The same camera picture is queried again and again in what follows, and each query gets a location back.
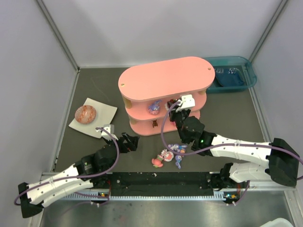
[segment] blue cloth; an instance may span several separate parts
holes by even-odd
[[[241,79],[237,68],[216,68],[215,76],[222,87],[237,87],[244,85],[244,81]]]

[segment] cable tie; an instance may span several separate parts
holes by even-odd
[[[50,178],[49,178],[49,184],[53,187],[53,188],[55,188],[56,186],[55,186],[55,182],[53,181],[53,177],[51,176]]]
[[[242,143],[242,140],[236,140],[234,143],[235,147],[239,147],[241,143]]]

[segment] cable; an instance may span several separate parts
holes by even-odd
[[[247,192],[247,190],[248,190],[249,187],[250,187],[250,181],[247,181],[247,185],[246,185],[245,191],[243,192],[243,195],[239,198],[239,200],[234,203],[235,206],[238,205],[238,203],[241,200],[243,200],[243,198],[244,198],[244,196],[245,196],[245,194],[246,194],[246,192]]]
[[[66,214],[68,211],[76,208],[77,206],[80,206],[80,205],[83,205],[83,204],[91,204],[91,205],[96,205],[98,208],[100,206],[103,206],[105,204],[107,204],[109,202],[109,198],[107,198],[107,200],[104,202],[104,203],[95,203],[95,202],[90,202],[90,201],[83,201],[83,202],[79,202],[71,207],[69,207],[67,210],[65,210],[64,212],[62,212],[62,214],[60,214],[58,217],[56,217],[55,219],[54,218],[51,218],[50,215],[49,215],[49,212],[47,212],[47,217],[48,217],[48,220],[50,223],[54,223],[55,221],[57,221],[59,218],[61,218],[64,214]]]
[[[104,174],[110,172],[110,171],[117,165],[118,160],[119,160],[120,151],[119,151],[119,146],[118,146],[118,144],[117,144],[117,142],[116,142],[116,139],[115,139],[108,131],[106,131],[106,130],[103,129],[103,128],[96,128],[96,130],[101,130],[101,131],[105,132],[105,133],[113,140],[113,142],[114,142],[114,144],[115,144],[115,146],[116,146],[116,150],[117,150],[117,158],[116,158],[114,164],[113,164],[108,170],[103,171],[102,173],[92,174],[92,175],[83,175],[83,176],[66,176],[66,177],[62,177],[62,178],[55,179],[54,182],[61,181],[61,180],[66,180],[66,179],[72,179],[72,178],[93,178],[93,177],[98,177],[98,176],[101,176],[101,175],[104,175]],[[15,198],[14,204],[15,204],[16,206],[20,206],[20,203],[17,203],[17,200],[18,200],[22,195],[28,193],[28,192],[31,191],[31,190],[34,190],[34,189],[36,189],[36,188],[39,188],[39,187],[44,186],[44,185],[47,185],[47,184],[49,184],[49,182],[44,182],[44,183],[42,183],[42,184],[38,184],[38,185],[36,185],[36,186],[34,186],[34,187],[32,187],[32,188],[29,188],[29,189],[25,190],[24,192],[20,193],[20,194]]]
[[[171,105],[171,107],[169,108],[169,110],[166,112],[165,116],[164,116],[164,119],[163,119],[163,123],[161,125],[161,139],[162,139],[162,143],[164,144],[164,146],[166,147],[167,150],[171,151],[172,153],[176,154],[176,155],[179,155],[178,152],[170,149],[164,139],[164,124],[166,122],[166,119],[169,115],[169,113],[171,112],[171,110],[176,106],[178,105],[179,102],[175,102],[173,105]],[[197,151],[193,151],[191,153],[184,153],[182,155],[184,156],[187,156],[187,155],[194,155],[194,154],[198,154],[200,152],[204,152],[204,151],[207,151],[207,150],[210,150],[210,149],[214,149],[214,148],[219,148],[219,147],[226,147],[226,146],[235,146],[234,143],[223,143],[223,144],[217,144],[217,145],[213,145],[213,146],[209,146],[207,148],[203,148],[201,150],[197,150]],[[253,148],[269,148],[269,149],[274,149],[274,150],[278,150],[278,151],[281,151],[281,152],[284,152],[288,155],[290,155],[291,157],[297,159],[302,165],[303,165],[303,160],[298,157],[297,155],[293,154],[292,152],[286,150],[286,149],[283,149],[283,148],[278,148],[278,147],[274,147],[274,146],[270,146],[270,145],[260,145],[260,144],[239,144],[240,147],[253,147]],[[297,180],[302,180],[303,179],[303,175],[298,177]]]
[[[97,202],[92,202],[92,201],[83,201],[83,202],[79,202],[79,203],[76,203],[75,205],[69,207],[66,211],[64,211],[62,214],[60,214],[58,217],[55,218],[55,220],[53,218],[51,218],[49,216],[49,213],[48,213],[48,220],[53,223],[55,221],[57,221],[59,218],[61,218],[64,214],[66,214],[68,211],[76,208],[77,206],[80,206],[82,204],[88,204],[90,203],[91,205],[95,204],[98,208],[100,206],[103,206],[105,204],[107,204],[109,202],[109,196],[110,196],[110,192],[111,192],[111,188],[112,188],[112,185],[110,183],[110,181],[107,182],[109,184],[109,191],[108,191],[108,196],[99,196],[99,195],[88,195],[88,194],[83,194],[83,193],[80,193],[80,192],[74,192],[74,194],[77,194],[77,195],[81,195],[81,196],[85,196],[85,197],[91,197],[91,198],[99,198],[99,199],[107,199],[106,201],[104,201],[103,203],[97,203]]]

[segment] pink shelf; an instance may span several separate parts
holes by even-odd
[[[130,67],[120,76],[118,86],[128,100],[145,102],[206,90],[214,75],[208,61],[184,57]]]
[[[195,116],[196,118],[200,118],[200,111],[191,112],[190,116]],[[158,119],[158,127],[152,127],[152,121],[144,121],[144,122],[137,122],[136,124],[131,124],[131,128],[133,131],[141,136],[150,136],[155,134],[161,133],[161,125],[163,119]],[[177,130],[176,126],[174,126],[167,118],[165,125],[164,125],[164,132],[175,131]]]
[[[203,95],[198,94],[198,92],[195,92],[192,94],[193,98],[195,100],[195,107],[192,108],[192,112],[200,110],[206,103],[206,93]],[[126,109],[127,114],[134,118],[137,121],[152,121],[159,118],[162,118],[166,114],[166,109],[164,104],[167,103],[172,98],[178,99],[180,96],[171,96],[168,98],[161,99],[162,102],[160,103],[160,113],[158,115],[151,115],[148,112],[148,106],[150,106],[155,100],[153,101],[147,101],[147,102],[132,102],[132,108]]]

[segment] small toy figurine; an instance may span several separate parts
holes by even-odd
[[[154,128],[154,127],[157,127],[157,126],[158,126],[157,120],[152,121],[152,127]]]
[[[166,149],[164,149],[161,152],[161,156],[163,156],[164,161],[170,162],[174,158],[174,153],[172,153],[171,151],[167,151]]]
[[[163,166],[162,160],[163,156],[157,155],[157,158],[153,158],[151,163],[153,164],[153,167],[161,168]]]
[[[181,169],[181,165],[180,165],[180,162],[182,161],[182,157],[181,157],[181,155],[177,155],[176,156],[176,166],[179,168],[179,169]]]
[[[169,148],[172,150],[175,150],[176,152],[180,152],[181,154],[185,153],[185,148],[187,148],[187,145],[179,145],[179,144],[169,144]]]
[[[159,106],[160,102],[162,102],[162,100],[157,100],[156,102],[154,102],[148,107],[148,111],[150,112],[150,114],[157,115],[160,112],[160,106]]]

